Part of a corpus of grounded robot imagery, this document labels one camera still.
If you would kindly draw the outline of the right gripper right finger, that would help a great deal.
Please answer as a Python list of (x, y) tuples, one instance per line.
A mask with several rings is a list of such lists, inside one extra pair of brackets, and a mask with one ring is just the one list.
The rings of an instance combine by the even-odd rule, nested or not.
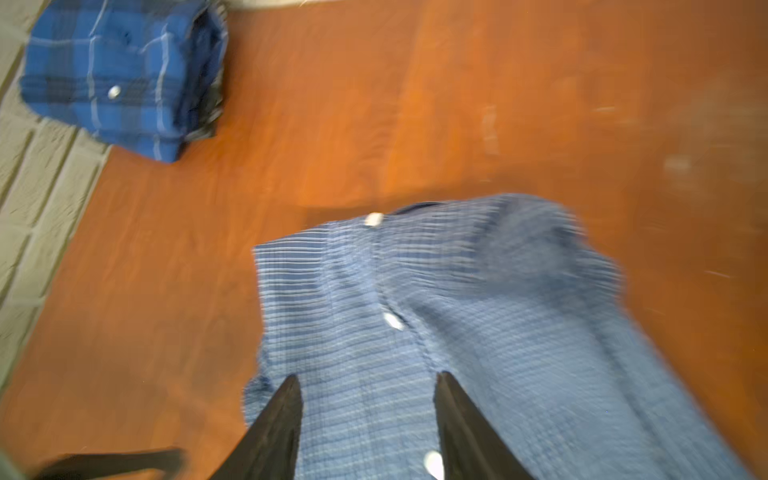
[(437, 374), (434, 404), (446, 479), (533, 480), (447, 371)]

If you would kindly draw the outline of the blue small-check shirt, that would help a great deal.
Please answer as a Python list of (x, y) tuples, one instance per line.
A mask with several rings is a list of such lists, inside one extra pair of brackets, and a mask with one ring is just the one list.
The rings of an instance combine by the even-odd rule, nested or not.
[(559, 205), (507, 194), (256, 247), (264, 334), (243, 413), (289, 375), (300, 479), (425, 479), (451, 373), (539, 479), (746, 479)]

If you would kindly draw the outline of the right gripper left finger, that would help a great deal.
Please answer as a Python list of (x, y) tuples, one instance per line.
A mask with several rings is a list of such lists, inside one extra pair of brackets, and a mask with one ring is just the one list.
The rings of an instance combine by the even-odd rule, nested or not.
[(302, 416), (300, 382), (290, 375), (211, 479), (293, 480)]

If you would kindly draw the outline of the folded dark blue plaid shirt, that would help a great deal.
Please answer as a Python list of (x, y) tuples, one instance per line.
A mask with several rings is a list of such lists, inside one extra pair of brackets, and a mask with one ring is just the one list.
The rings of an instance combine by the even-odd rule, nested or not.
[(20, 78), (36, 114), (147, 158), (175, 162), (222, 113), (220, 1), (53, 1)]

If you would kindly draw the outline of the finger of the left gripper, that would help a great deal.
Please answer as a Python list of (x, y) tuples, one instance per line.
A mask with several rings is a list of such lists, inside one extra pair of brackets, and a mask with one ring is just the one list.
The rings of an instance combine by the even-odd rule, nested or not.
[(62, 457), (39, 470), (33, 479), (102, 479), (157, 470), (161, 479), (175, 479), (185, 466), (185, 452), (179, 448), (162, 450), (75, 454)]

